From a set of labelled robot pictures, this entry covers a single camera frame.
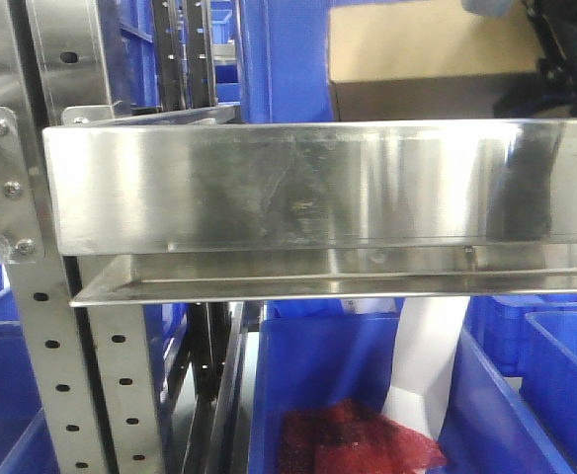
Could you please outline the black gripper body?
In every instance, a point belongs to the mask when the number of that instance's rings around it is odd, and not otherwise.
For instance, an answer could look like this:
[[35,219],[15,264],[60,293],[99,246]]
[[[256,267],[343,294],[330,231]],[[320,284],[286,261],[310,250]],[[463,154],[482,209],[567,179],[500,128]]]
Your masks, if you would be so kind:
[[577,118],[577,1],[525,1],[543,57],[536,75],[515,85],[493,106],[496,118],[529,118],[567,106]]

